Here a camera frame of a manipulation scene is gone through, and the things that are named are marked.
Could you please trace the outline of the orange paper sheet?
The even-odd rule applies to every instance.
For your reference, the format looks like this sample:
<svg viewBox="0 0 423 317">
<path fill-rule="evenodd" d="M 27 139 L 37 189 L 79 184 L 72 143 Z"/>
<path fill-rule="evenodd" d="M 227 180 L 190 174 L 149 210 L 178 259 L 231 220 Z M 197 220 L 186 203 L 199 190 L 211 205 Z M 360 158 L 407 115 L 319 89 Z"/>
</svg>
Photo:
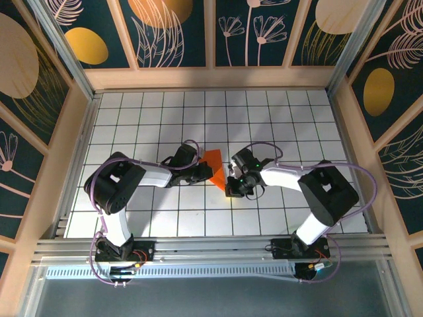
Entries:
<svg viewBox="0 0 423 317">
<path fill-rule="evenodd" d="M 226 178 L 221 151 L 219 149 L 206 150 L 203 157 L 200 159 L 200 162 L 206 162 L 208 166 L 211 167 L 213 176 L 209 179 L 209 181 L 225 192 Z"/>
</svg>

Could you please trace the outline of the long aluminium frame rail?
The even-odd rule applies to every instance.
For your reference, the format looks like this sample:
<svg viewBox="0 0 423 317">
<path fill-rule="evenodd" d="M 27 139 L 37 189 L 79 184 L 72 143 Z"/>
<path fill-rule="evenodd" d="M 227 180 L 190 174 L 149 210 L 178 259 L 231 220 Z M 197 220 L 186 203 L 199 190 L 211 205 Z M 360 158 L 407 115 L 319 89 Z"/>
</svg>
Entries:
<svg viewBox="0 0 423 317">
<path fill-rule="evenodd" d="M 134 241 L 153 241 L 154 264 L 232 264 L 276 260 L 269 251 L 271 239 L 282 236 L 224 236 L 194 238 L 135 238 Z M 330 257 L 287 260 L 343 261 L 390 260 L 392 254 L 383 234 L 333 234 L 326 237 Z M 95 258 L 95 242 L 89 238 L 40 240 L 36 245 L 33 266 L 55 264 L 86 264 Z"/>
</svg>

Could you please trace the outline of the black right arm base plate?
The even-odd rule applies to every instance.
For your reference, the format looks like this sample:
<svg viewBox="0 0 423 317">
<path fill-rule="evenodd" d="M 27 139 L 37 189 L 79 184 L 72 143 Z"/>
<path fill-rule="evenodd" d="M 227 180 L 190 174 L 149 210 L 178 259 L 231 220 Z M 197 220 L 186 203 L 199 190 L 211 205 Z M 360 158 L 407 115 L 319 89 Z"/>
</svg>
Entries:
<svg viewBox="0 0 423 317">
<path fill-rule="evenodd" d="M 312 245 L 306 246 L 298 239 L 271 239 L 269 251 L 276 260 L 304 260 L 317 259 L 320 255 L 330 257 L 330 250 L 326 238 L 318 238 Z"/>
</svg>

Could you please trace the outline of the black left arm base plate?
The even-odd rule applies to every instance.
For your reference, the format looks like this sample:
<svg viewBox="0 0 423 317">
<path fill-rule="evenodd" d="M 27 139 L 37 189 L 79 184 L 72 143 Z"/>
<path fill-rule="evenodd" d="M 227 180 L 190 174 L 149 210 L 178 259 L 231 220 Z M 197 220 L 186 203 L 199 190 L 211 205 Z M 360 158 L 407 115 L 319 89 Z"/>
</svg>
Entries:
<svg viewBox="0 0 423 317">
<path fill-rule="evenodd" d="M 108 240 L 96 243 L 96 262 L 138 262 L 152 261 L 154 255 L 153 241 L 129 241 L 118 247 Z"/>
</svg>

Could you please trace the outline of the aluminium side rail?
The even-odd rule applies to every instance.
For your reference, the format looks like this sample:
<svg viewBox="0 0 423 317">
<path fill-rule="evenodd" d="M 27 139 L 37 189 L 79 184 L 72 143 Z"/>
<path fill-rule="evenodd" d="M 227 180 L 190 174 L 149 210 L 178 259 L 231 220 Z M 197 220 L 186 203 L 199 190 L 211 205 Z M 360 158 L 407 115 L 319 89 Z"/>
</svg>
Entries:
<svg viewBox="0 0 423 317">
<path fill-rule="evenodd" d="M 331 95 L 328 95 L 328 100 L 330 102 L 330 106 L 332 108 L 333 116 L 334 116 L 335 122 L 337 124 L 338 131 L 340 133 L 341 142 L 342 142 L 342 145 L 343 145 L 343 148 L 344 148 L 344 152 L 346 154 L 346 161 L 347 161 L 347 163 L 360 165 L 357 162 L 357 158 L 356 158 L 355 153 L 354 153 L 354 147 L 353 147 L 352 141 L 350 139 L 348 129 L 347 129 L 347 125 L 346 125 L 344 118 L 343 118 L 343 115 L 342 115 L 342 111 L 339 108 L 339 105 L 338 105 L 337 101 L 334 99 L 334 97 L 332 97 Z M 361 171 L 359 171 L 355 168 L 349 167 L 349 169 L 350 169 L 350 172 L 351 172 L 351 175 L 352 175 L 353 185 L 355 186 L 355 189 L 358 192 L 358 195 L 359 195 L 359 198 L 360 198 L 359 206 L 363 207 L 368 202 L 368 199 L 372 197 L 373 182 L 371 180 L 369 180 L 367 175 L 364 174 L 363 172 L 361 172 Z M 370 183 L 370 193 L 367 193 L 366 189 L 364 189 L 364 192 L 362 191 L 362 181 L 364 181 L 365 186 L 367 185 L 367 182 Z M 364 222 L 366 224 L 368 233 L 370 233 L 370 234 L 379 233 L 380 230 L 378 229 L 377 221 L 375 220 L 375 215 L 374 215 L 372 208 L 363 210 L 362 211 L 362 217 L 364 218 Z"/>
<path fill-rule="evenodd" d="M 72 210 L 73 200 L 77 194 L 77 185 L 79 183 L 79 178 L 85 161 L 85 155 L 87 154 L 89 140 L 93 131 L 101 98 L 102 94 L 96 93 L 93 99 L 91 99 L 87 104 L 81 128 L 74 146 L 74 151 L 69 163 L 69 168 L 67 170 L 67 175 L 59 197 L 56 213 L 52 224 L 43 235 L 44 238 L 55 239 L 59 230 L 60 221 L 63 218 L 66 218 Z"/>
</svg>

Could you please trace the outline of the aluminium corner post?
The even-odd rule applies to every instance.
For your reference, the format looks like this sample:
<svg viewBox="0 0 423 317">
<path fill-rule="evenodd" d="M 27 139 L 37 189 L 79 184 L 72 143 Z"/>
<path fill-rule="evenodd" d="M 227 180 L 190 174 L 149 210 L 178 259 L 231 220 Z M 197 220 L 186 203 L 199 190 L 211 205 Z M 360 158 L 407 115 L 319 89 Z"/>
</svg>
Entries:
<svg viewBox="0 0 423 317">
<path fill-rule="evenodd" d="M 378 20 L 385 16 L 392 2 L 393 0 L 365 0 L 365 7 L 359 14 L 358 22 L 353 27 L 353 32 L 342 49 L 334 73 L 325 88 L 330 99 L 335 96 L 348 70 L 354 68 L 356 59 L 361 58 L 367 41 L 372 38 L 372 32 L 378 28 Z"/>
<path fill-rule="evenodd" d="M 84 92 L 85 96 L 92 100 L 95 95 L 95 90 L 92 87 L 84 69 L 76 58 L 71 46 L 65 38 L 65 35 L 60 28 L 59 24 L 54 19 L 48 4 L 45 0 L 27 0 L 34 14 L 39 18 L 41 25 L 47 32 L 49 39 L 57 48 L 58 54 L 62 57 L 64 64 L 77 84 Z"/>
</svg>

